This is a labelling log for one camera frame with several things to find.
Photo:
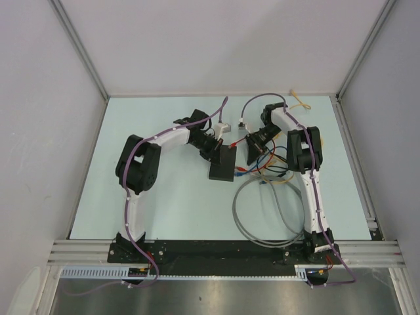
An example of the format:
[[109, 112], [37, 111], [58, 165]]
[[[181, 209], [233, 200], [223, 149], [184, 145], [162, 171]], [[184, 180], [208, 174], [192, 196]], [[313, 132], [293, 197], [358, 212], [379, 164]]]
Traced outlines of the black network switch box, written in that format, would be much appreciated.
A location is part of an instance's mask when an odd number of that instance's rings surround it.
[[236, 147], [230, 148], [227, 145], [222, 145], [222, 148], [220, 149], [220, 164], [211, 164], [209, 168], [209, 180], [233, 182], [236, 167], [236, 154]]

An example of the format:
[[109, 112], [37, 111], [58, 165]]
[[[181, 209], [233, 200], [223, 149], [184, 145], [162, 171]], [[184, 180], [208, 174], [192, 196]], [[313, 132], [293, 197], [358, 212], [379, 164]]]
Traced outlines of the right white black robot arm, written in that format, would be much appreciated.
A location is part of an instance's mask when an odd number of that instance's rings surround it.
[[318, 263], [326, 253], [339, 256], [333, 233], [327, 223], [320, 192], [320, 166], [323, 162], [320, 130], [305, 127], [288, 111], [285, 103], [265, 106], [261, 114], [264, 127], [245, 137], [247, 164], [251, 165], [267, 151], [266, 144], [279, 132], [287, 136], [286, 161], [299, 184], [304, 209], [303, 257]]

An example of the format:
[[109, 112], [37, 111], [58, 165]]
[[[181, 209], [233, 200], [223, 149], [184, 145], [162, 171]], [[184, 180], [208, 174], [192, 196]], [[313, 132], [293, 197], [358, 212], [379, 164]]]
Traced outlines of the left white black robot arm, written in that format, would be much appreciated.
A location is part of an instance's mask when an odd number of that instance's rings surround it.
[[125, 190], [123, 227], [115, 242], [122, 247], [122, 254], [129, 261], [140, 261], [145, 254], [142, 242], [146, 236], [147, 212], [153, 193], [150, 191], [158, 178], [162, 155], [190, 144], [199, 155], [212, 164], [221, 163], [223, 139], [209, 134], [211, 117], [195, 109], [191, 116], [177, 119], [173, 125], [150, 138], [131, 135], [126, 140], [115, 174], [119, 185]]

